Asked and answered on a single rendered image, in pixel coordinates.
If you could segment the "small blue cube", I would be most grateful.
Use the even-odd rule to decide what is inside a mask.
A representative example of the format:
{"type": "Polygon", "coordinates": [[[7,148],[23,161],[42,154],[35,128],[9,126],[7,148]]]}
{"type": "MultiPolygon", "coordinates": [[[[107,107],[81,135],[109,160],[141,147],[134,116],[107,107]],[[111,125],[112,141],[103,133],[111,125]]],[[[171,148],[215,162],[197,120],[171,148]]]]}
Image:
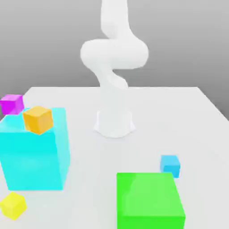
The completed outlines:
{"type": "Polygon", "coordinates": [[[181,165],[176,155],[161,155],[161,172],[171,172],[174,178],[179,178],[180,168],[181,165]]]}

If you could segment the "small orange cube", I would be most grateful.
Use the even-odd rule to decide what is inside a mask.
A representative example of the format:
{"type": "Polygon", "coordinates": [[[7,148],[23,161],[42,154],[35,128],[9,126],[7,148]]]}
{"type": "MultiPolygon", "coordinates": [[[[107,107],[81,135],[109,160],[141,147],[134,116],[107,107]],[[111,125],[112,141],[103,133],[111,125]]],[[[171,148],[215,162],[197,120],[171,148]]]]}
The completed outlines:
{"type": "Polygon", "coordinates": [[[43,134],[53,127],[52,110],[42,106],[34,106],[22,113],[25,129],[35,133],[43,134]]]}

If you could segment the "small magenta cube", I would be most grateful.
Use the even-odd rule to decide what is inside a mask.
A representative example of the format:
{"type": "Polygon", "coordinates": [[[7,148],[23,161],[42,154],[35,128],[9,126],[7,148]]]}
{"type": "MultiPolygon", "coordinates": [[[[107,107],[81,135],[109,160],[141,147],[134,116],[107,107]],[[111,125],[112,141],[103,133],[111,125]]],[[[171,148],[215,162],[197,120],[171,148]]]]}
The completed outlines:
{"type": "Polygon", "coordinates": [[[4,115],[17,115],[24,109],[23,95],[7,94],[0,99],[0,106],[4,115]]]}

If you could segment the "small yellow cube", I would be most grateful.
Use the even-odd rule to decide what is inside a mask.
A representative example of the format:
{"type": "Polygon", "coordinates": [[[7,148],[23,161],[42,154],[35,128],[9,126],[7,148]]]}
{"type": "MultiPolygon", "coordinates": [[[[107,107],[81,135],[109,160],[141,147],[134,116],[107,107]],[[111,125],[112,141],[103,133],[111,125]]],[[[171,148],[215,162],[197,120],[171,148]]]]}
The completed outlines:
{"type": "Polygon", "coordinates": [[[24,196],[10,192],[0,201],[2,214],[12,220],[16,220],[27,208],[24,196]]]}

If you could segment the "large green box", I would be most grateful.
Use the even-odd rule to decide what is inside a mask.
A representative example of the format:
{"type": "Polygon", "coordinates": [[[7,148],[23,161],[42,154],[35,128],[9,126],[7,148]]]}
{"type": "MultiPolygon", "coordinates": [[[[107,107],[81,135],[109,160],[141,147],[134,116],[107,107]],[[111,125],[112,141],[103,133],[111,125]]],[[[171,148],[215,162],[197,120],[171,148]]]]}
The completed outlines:
{"type": "Polygon", "coordinates": [[[117,229],[184,229],[171,173],[117,173],[116,202],[117,229]]]}

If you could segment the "large cyan box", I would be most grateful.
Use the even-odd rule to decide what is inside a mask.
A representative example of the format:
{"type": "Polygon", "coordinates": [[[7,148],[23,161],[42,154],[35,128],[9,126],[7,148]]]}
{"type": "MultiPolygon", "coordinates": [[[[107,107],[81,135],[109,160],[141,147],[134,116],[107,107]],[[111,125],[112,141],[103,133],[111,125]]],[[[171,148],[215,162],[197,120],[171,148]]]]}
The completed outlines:
{"type": "Polygon", "coordinates": [[[38,135],[25,129],[22,114],[0,121],[0,163],[11,191],[59,191],[70,165],[66,110],[53,107],[54,126],[38,135]]]}

